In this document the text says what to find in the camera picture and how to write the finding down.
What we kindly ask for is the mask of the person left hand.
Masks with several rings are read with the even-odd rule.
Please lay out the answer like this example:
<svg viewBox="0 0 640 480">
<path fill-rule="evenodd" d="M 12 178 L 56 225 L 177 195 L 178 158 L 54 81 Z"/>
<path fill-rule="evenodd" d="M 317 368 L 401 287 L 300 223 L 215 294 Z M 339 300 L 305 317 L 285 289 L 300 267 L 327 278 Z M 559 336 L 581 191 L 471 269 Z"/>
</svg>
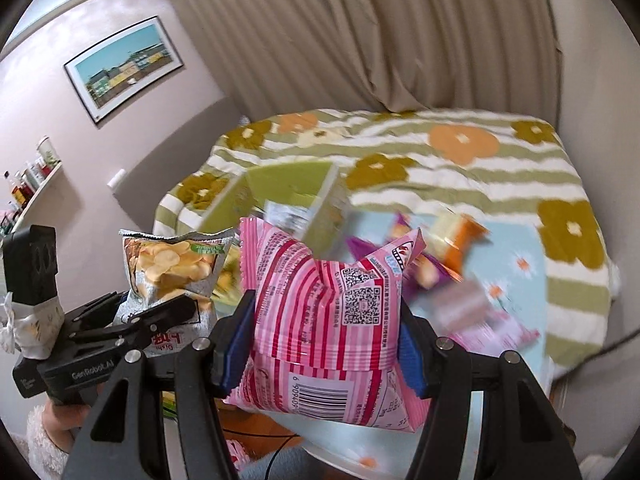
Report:
<svg viewBox="0 0 640 480">
<path fill-rule="evenodd" d="M 47 398 L 41 415 L 42 428 L 57 448 L 69 453 L 75 442 L 73 431 L 82 427 L 90 411 L 88 404 L 55 404 Z"/>
</svg>

